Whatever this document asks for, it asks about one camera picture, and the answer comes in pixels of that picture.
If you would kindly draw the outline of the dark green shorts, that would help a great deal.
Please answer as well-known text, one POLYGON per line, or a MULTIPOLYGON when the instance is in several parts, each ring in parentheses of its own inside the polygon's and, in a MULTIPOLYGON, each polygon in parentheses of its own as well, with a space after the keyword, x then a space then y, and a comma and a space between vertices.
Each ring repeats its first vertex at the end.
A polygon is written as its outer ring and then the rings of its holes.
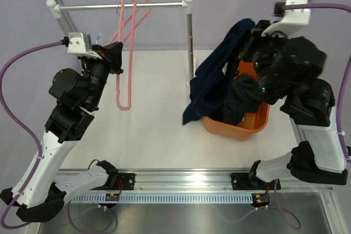
POLYGON ((262 90, 258 82, 248 74, 241 73, 233 79, 223 103, 210 118, 237 126, 246 113, 257 113, 262 103, 262 90))

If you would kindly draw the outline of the navy blue shorts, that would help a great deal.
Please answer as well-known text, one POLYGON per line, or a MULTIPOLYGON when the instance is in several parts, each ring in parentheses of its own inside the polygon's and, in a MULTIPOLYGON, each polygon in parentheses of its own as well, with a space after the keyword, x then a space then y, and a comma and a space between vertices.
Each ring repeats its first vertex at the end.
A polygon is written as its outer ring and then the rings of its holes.
POLYGON ((190 81, 190 103, 182 124, 210 116, 224 102, 239 66, 239 54, 255 22, 245 18, 234 24, 214 51, 200 64, 190 81))

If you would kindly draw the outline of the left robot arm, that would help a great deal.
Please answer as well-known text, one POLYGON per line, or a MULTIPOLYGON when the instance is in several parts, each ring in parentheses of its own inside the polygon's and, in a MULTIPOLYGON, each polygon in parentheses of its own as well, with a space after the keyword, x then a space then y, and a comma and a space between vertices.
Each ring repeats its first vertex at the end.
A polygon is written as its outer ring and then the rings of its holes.
POLYGON ((118 169, 105 160, 71 179, 54 181, 63 161, 92 123, 108 76, 122 73, 122 48, 120 42, 95 44, 92 55, 78 56, 82 72, 66 68, 55 74, 49 94, 56 99, 56 106, 42 140, 36 140, 37 153, 18 184, 1 192, 8 207, 17 207, 16 215, 23 225, 52 220, 65 204, 88 190, 122 185, 118 169))

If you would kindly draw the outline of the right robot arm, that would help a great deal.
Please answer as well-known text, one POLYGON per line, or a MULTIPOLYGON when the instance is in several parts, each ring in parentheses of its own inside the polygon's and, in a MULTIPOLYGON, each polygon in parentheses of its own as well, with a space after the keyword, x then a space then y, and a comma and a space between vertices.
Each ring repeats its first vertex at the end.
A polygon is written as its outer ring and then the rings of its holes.
POLYGON ((269 26, 261 20, 250 30, 240 58, 253 63, 263 102, 273 105, 284 99, 280 110, 305 140, 281 157, 255 161, 248 182, 259 189, 292 176, 313 184, 345 185, 348 171, 336 131, 335 97, 331 85, 320 78, 326 54, 304 37, 268 32, 269 26))

